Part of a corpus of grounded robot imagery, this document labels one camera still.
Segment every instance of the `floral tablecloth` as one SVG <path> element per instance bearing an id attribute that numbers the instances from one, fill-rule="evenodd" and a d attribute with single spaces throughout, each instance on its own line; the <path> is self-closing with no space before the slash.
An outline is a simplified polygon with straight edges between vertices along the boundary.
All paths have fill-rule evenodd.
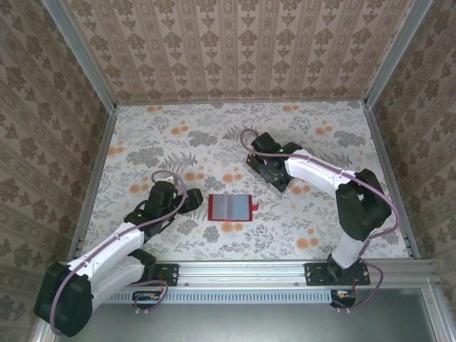
<path id="1" fill-rule="evenodd" d="M 118 119 L 83 251 L 105 239 L 145 200 L 158 169 L 177 172 L 187 188 L 205 197 L 143 248 L 159 260 L 324 259 L 342 233 L 336 202 L 298 181 L 282 198 L 244 168 L 239 132 L 269 132 L 349 170 L 377 174 L 386 190 L 361 102 L 233 103 L 128 106 Z M 209 194 L 252 194 L 259 210 L 252 222 L 207 220 Z M 390 217 L 384 227 L 390 227 Z M 367 257 L 407 257 L 399 231 L 377 239 Z"/>

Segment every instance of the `white arm segment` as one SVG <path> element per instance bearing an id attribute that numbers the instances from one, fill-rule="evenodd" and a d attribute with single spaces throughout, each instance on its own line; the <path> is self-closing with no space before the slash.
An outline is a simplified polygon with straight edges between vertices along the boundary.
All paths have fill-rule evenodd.
<path id="1" fill-rule="evenodd" d="M 358 261 L 358 255 L 366 241 L 358 241 L 342 233 L 341 240 L 333 250 L 333 260 L 343 269 L 347 269 Z"/>
<path id="2" fill-rule="evenodd" d="M 133 223 L 122 223 L 119 228 L 113 232 L 105 241 L 101 242 L 97 247 L 92 249 L 87 254 L 74 259 L 68 263 L 70 271 L 75 269 L 82 261 L 86 260 L 95 250 L 106 243 L 112 237 L 117 237 L 119 233 L 128 228 L 134 227 Z M 144 232 L 134 230 L 128 234 L 118 237 L 111 245 L 104 248 L 94 259 L 92 259 L 86 267 L 83 267 L 77 272 L 77 275 L 87 275 L 88 280 L 92 284 L 99 284 L 106 272 L 114 269 L 120 260 L 129 255 L 135 249 L 140 248 L 144 244 Z"/>
<path id="3" fill-rule="evenodd" d="M 311 159 L 317 159 L 324 164 L 334 167 L 334 165 L 314 157 L 306 150 L 298 150 L 294 154 L 310 156 Z M 285 167 L 288 174 L 292 177 L 300 178 L 315 185 L 330 194 L 334 199 L 336 198 L 336 190 L 339 188 L 339 185 L 350 182 L 348 178 L 341 176 L 341 173 L 346 172 L 350 175 L 355 175 L 353 171 L 342 169 L 339 169 L 339 173 L 335 173 L 299 158 L 289 158 L 285 161 Z M 332 258 L 340 267 L 347 269 L 358 260 L 359 252 L 364 244 L 365 241 L 355 240 L 343 232 L 341 240 L 333 250 Z"/>
<path id="4" fill-rule="evenodd" d="M 319 160 L 324 164 L 334 167 L 334 165 L 331 165 L 321 159 L 314 157 L 304 149 L 293 152 L 293 154 L 311 156 L 314 160 Z M 324 192 L 327 192 L 334 199 L 336 198 L 336 190 L 338 189 L 339 185 L 350 182 L 348 178 L 341 176 L 341 172 L 355 175 L 353 171 L 342 169 L 340 169 L 340 173 L 334 173 L 327 169 L 323 169 L 321 166 L 313 164 L 308 160 L 293 157 L 288 158 L 285 161 L 285 168 L 290 176 L 300 178 L 315 185 L 316 187 L 322 189 Z"/>
<path id="5" fill-rule="evenodd" d="M 143 272 L 144 265 L 141 261 L 132 256 L 123 258 L 115 268 L 109 270 L 99 284 L 91 284 L 92 312 L 110 296 L 141 279 Z"/>

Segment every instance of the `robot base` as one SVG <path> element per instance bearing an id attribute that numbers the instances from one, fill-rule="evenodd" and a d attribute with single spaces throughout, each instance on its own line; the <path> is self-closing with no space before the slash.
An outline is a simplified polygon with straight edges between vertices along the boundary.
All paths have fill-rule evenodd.
<path id="1" fill-rule="evenodd" d="M 338 281 L 334 279 L 328 272 L 328 264 L 326 262 L 304 264 L 307 286 L 352 286 L 356 285 L 371 285 L 368 267 L 362 262 L 357 262 L 349 269 L 345 270 L 343 277 Z"/>
<path id="2" fill-rule="evenodd" d="M 271 183 L 266 183 L 263 179 L 263 177 L 258 173 L 256 172 L 251 166 L 249 166 L 248 164 L 248 161 L 246 163 L 244 163 L 244 168 L 249 171 L 250 174 L 252 174 L 256 180 L 260 181 L 265 187 L 267 187 L 268 189 L 270 189 L 278 198 L 282 198 L 285 194 L 287 194 L 290 190 L 290 188 L 296 184 L 297 182 L 299 182 L 298 179 L 291 179 L 290 182 L 288 183 L 288 185 L 285 187 L 285 189 L 283 190 L 283 192 L 281 192 L 280 190 L 278 190 L 275 186 L 273 186 L 273 184 Z"/>

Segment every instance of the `wall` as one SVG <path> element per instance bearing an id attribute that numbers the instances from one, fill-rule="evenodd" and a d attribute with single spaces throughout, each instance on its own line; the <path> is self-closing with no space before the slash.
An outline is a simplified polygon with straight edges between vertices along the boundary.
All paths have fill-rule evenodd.
<path id="1" fill-rule="evenodd" d="M 361 99 L 411 0 L 64 0 L 122 104 Z"/>
<path id="2" fill-rule="evenodd" d="M 456 2 L 435 0 L 374 112 L 420 251 L 456 317 Z"/>
<path id="3" fill-rule="evenodd" d="M 65 260 L 107 113 L 40 1 L 0 5 L 0 341 Z"/>

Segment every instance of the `black mounting bracket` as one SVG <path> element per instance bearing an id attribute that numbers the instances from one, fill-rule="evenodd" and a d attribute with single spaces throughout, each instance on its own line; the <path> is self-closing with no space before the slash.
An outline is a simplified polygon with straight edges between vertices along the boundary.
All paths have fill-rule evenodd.
<path id="1" fill-rule="evenodd" d="M 304 264 L 304 274 L 307 286 L 352 286 L 371 285 L 368 267 L 362 262 L 357 262 L 346 270 L 344 277 L 338 281 L 329 274 L 326 262 Z"/>
<path id="2" fill-rule="evenodd" d="M 166 281 L 168 286 L 177 286 L 179 280 L 179 264 L 157 264 L 155 278 Z"/>
<path id="3" fill-rule="evenodd" d="M 284 155 L 302 149 L 302 146 L 294 142 L 281 146 L 268 133 L 263 133 L 252 141 L 252 147 L 257 152 Z M 285 160 L 287 159 L 288 157 L 262 157 L 253 152 L 247 156 L 246 164 L 267 184 L 283 193 L 293 179 L 286 173 Z"/>

